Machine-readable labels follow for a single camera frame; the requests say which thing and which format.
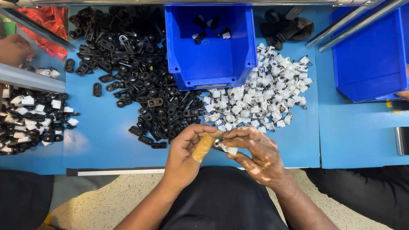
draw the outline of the black clothing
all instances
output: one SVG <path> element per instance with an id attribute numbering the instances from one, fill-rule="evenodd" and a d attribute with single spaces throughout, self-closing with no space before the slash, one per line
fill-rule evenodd
<path id="1" fill-rule="evenodd" d="M 288 230 L 265 186 L 234 167 L 203 167 L 173 203 L 163 230 Z"/>

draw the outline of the black strap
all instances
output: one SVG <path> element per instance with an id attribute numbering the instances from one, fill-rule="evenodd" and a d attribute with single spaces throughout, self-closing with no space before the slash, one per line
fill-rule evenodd
<path id="1" fill-rule="evenodd" d="M 276 13 L 279 21 L 272 15 Z M 267 44 L 274 46 L 276 50 L 282 50 L 283 43 L 289 39 L 301 41 L 311 36 L 314 31 L 314 23 L 306 18 L 288 20 L 275 9 L 269 9 L 264 14 L 265 23 L 260 25 L 261 32 L 267 40 Z"/>

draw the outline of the hand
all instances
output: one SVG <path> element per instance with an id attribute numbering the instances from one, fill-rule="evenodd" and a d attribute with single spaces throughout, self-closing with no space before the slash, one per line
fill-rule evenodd
<path id="1" fill-rule="evenodd" d="M 223 137 L 225 138 L 223 144 L 226 146 L 249 149 L 252 159 L 240 152 L 236 155 L 228 153 L 226 157 L 241 164 L 258 183 L 270 188 L 284 183 L 285 168 L 275 141 L 253 126 L 234 128 Z"/>
<path id="2" fill-rule="evenodd" d="M 0 40 L 0 63 L 19 67 L 26 59 L 34 57 L 34 49 L 18 34 Z"/>
<path id="3" fill-rule="evenodd" d="M 162 179 L 169 189 L 182 191 L 196 178 L 200 163 L 191 156 L 198 142 L 198 133 L 214 133 L 217 130 L 204 124 L 191 124 L 171 142 L 165 174 Z"/>

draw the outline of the pile of white plastic parts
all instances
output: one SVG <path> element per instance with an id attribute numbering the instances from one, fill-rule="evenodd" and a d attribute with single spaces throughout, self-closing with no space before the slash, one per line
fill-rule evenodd
<path id="1" fill-rule="evenodd" d="M 293 106 L 307 109 L 307 101 L 300 94 L 314 82 L 307 77 L 312 66 L 308 56 L 295 62 L 276 53 L 273 46 L 260 44 L 257 57 L 258 67 L 241 87 L 228 88 L 227 92 L 225 88 L 208 89 L 209 96 L 203 99 L 208 112 L 206 124 L 214 122 L 222 131 L 252 125 L 266 133 L 267 129 L 275 131 L 275 126 L 289 125 Z"/>

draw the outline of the black pants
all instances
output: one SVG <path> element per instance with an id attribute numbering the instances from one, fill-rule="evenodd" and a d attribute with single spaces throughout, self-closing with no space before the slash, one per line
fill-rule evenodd
<path id="1" fill-rule="evenodd" d="M 303 170 L 328 197 L 392 229 L 409 229 L 409 166 Z"/>

